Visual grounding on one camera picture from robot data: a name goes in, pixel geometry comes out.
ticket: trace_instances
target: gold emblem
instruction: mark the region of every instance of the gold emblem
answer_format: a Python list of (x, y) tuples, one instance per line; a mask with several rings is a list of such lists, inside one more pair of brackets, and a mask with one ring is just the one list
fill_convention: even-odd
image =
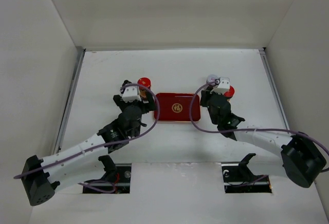
[(175, 103), (171, 109), (175, 112), (175, 113), (180, 113), (183, 110), (183, 106), (179, 103)]

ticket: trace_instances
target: white table surface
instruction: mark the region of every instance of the white table surface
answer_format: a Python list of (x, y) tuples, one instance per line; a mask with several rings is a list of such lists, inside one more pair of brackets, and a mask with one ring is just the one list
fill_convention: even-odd
[(270, 177), (272, 194), (225, 194), (221, 166), (135, 163), (130, 194), (56, 194), (29, 224), (325, 224), (315, 186)]
[[(120, 114), (113, 95), (125, 79), (152, 81), (152, 91), (194, 93), (207, 75), (229, 77), (235, 88), (232, 111), (249, 123), (283, 128), (284, 123), (270, 88), (258, 50), (188, 49), (87, 52), (68, 120), (62, 149), (91, 137)], [(206, 108), (200, 127), (216, 130)], [(142, 117), (148, 127), (153, 114)], [(114, 152), (116, 163), (238, 161), (248, 153), (274, 155), (219, 134), (205, 134), (190, 123), (159, 123), (145, 137)]]
[[(193, 93), (211, 73), (230, 78), (235, 114), (263, 127), (284, 127), (258, 50), (87, 52), (62, 149), (119, 115), (112, 97), (125, 79), (148, 77), (155, 93)], [(152, 114), (143, 122), (151, 125)], [(216, 129), (205, 108), (198, 125)], [(34, 207), (29, 223), (328, 223), (314, 184), (304, 189), (270, 176), (272, 194), (225, 194), (218, 162), (238, 161), (248, 153), (274, 159), (253, 145), (201, 133), (189, 123), (159, 123), (111, 154), (116, 163), (133, 163), (130, 194), (81, 194), (76, 185)]]

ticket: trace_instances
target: white wall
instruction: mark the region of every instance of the white wall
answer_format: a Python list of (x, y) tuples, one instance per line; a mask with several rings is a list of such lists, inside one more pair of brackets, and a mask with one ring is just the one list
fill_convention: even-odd
[(86, 48), (265, 47), (293, 0), (53, 0)]
[[(295, 0), (266, 49), (290, 126), (327, 147), (328, 49), (329, 0)], [(329, 173), (317, 179), (327, 214), (328, 181)]]
[(51, 0), (0, 0), (0, 223), (27, 223), (25, 160), (49, 152), (76, 62)]

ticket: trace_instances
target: red cap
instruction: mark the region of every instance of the red cap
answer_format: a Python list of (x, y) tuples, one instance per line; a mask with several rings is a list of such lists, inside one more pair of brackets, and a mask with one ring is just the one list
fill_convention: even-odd
[(235, 93), (235, 90), (234, 90), (233, 86), (231, 85), (230, 90), (224, 93), (224, 97), (231, 98), (231, 97), (233, 97), (234, 93)]
[(141, 84), (141, 85), (145, 86), (146, 88), (151, 88), (151, 80), (148, 78), (140, 78), (138, 80), (137, 84)]

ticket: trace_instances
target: wire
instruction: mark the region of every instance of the wire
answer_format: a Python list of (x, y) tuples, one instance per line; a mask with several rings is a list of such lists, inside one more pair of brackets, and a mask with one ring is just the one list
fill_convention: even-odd
[[(218, 84), (219, 81), (216, 80), (216, 81), (212, 81), (212, 82), (209, 82), (207, 84), (204, 84), (203, 86), (201, 86), (194, 94), (192, 100), (191, 100), (191, 103), (190, 103), (190, 108), (189, 108), (189, 117), (190, 117), (190, 121), (192, 123), (192, 125), (198, 129), (199, 131), (201, 132), (204, 132), (204, 133), (232, 133), (232, 132), (245, 132), (245, 131), (251, 131), (251, 132), (284, 132), (284, 133), (291, 133), (291, 134), (295, 134), (295, 135), (298, 135), (300, 137), (303, 137), (303, 138), (306, 138), (308, 140), (311, 140), (313, 143), (317, 144), (319, 147), (321, 147), (325, 152), (326, 154), (329, 156), (329, 150), (322, 144), (320, 143), (319, 141), (317, 141), (316, 139), (312, 138), (312, 137), (309, 137), (308, 135), (304, 134), (304, 133), (301, 133), (301, 132), (296, 132), (294, 130), (287, 130), (287, 129), (279, 129), (279, 128), (257, 128), (257, 129), (254, 129), (254, 128), (243, 128), (243, 129), (231, 129), (231, 130), (217, 130), (217, 131), (214, 131), (214, 130), (204, 130), (200, 127), (198, 127), (196, 125), (196, 123), (193, 121), (192, 119), (192, 104), (193, 102), (195, 101), (195, 98), (197, 96), (197, 94), (200, 92), (200, 90), (202, 90), (204, 87), (208, 86), (208, 85), (212, 85), (212, 84)], [(324, 172), (327, 172), (329, 171), (329, 167), (327, 167), (326, 169), (323, 169), (321, 172), (324, 173)]]
[[(105, 191), (105, 190), (102, 190), (102, 189), (99, 189), (99, 188), (96, 188), (96, 187), (91, 186), (91, 185), (90, 185), (91, 183), (110, 183), (111, 186), (113, 187), (113, 189), (110, 190), (110, 191)], [(107, 194), (113, 193), (113, 192), (115, 192), (115, 190), (116, 190), (116, 186), (115, 186), (113, 183), (111, 183), (111, 182), (107, 182), (107, 181), (104, 181), (104, 180), (95, 180), (95, 181), (90, 182), (90, 183), (88, 183), (88, 184), (85, 184), (85, 183), (78, 183), (78, 184), (81, 185), (81, 186), (83, 186), (83, 187), (86, 187), (86, 188), (92, 189), (92, 190), (94, 190), (94, 191), (101, 192), (101, 193), (107, 193)]]
[(243, 187), (243, 186), (249, 186), (249, 185), (252, 185), (252, 184), (255, 184), (256, 182), (266, 178), (268, 175), (263, 175), (261, 177), (259, 177), (258, 179), (252, 181), (252, 182), (248, 182), (248, 183), (242, 183), (242, 184), (239, 184), (239, 185), (236, 185), (236, 187)]
[(229, 182), (226, 182), (226, 183), (228, 183), (230, 186), (237, 187), (237, 186), (241, 186), (241, 185), (245, 184), (246, 182), (244, 181), (244, 182), (242, 182), (241, 184), (231, 184), (231, 183), (229, 183)]
[(84, 153), (86, 152), (89, 152), (89, 151), (92, 151), (96, 148), (100, 148), (100, 147), (107, 147), (107, 146), (110, 146), (110, 145), (114, 145), (114, 144), (120, 144), (120, 143), (127, 143), (127, 142), (130, 142), (132, 140), (135, 140), (135, 139), (138, 139), (138, 138), (141, 138), (143, 136), (145, 136), (147, 133), (149, 133), (154, 127), (155, 125), (158, 123), (158, 120), (159, 120), (159, 117), (160, 117), (160, 104), (159, 104), (159, 100), (158, 98), (155, 96), (155, 94), (149, 89), (149, 88), (146, 88), (145, 86), (141, 85), (141, 84), (134, 84), (134, 83), (131, 83), (131, 84), (126, 84), (124, 85), (121, 89), (125, 89), (127, 87), (130, 87), (130, 86), (138, 86), (140, 88), (144, 88), (146, 91), (148, 91), (154, 98), (155, 102), (156, 102), (156, 105), (157, 105), (157, 116), (155, 118), (155, 121), (153, 123), (153, 125), (144, 133), (142, 133), (141, 135), (137, 136), (137, 137), (134, 137), (134, 138), (129, 138), (129, 139), (124, 139), (124, 140), (121, 140), (121, 141), (115, 141), (115, 142), (108, 142), (108, 143), (102, 143), (102, 144), (98, 144), (98, 145), (95, 145), (93, 147), (89, 147), (87, 149), (85, 149), (84, 151), (81, 151), (81, 152), (78, 152), (74, 155), (71, 155), (69, 157), (66, 157), (62, 160), (59, 160), (59, 161), (56, 161), (56, 162), (53, 162), (51, 164), (48, 164), (48, 165), (45, 165), (45, 166), (42, 166), (42, 167), (39, 167), (37, 169), (33, 169), (31, 171), (27, 171), (25, 173), (22, 173), (22, 174), (19, 174), (19, 175), (16, 175), (14, 177), (14, 179), (21, 179), (27, 175), (30, 175), (30, 174), (34, 174), (36, 172), (39, 172), (41, 170), (44, 170), (44, 169), (48, 169), (50, 167), (53, 167), (53, 166), (56, 166), (56, 165), (59, 165), (59, 164), (62, 164), (64, 162), (67, 162), (73, 158), (76, 158), (77, 156), (80, 156), (80, 155), (83, 155)]
[(117, 173), (117, 180), (114, 182), (114, 185), (115, 185), (115, 193), (118, 192), (118, 187), (116, 185), (119, 182), (119, 180), (120, 180), (120, 175), (119, 175), (119, 173)]

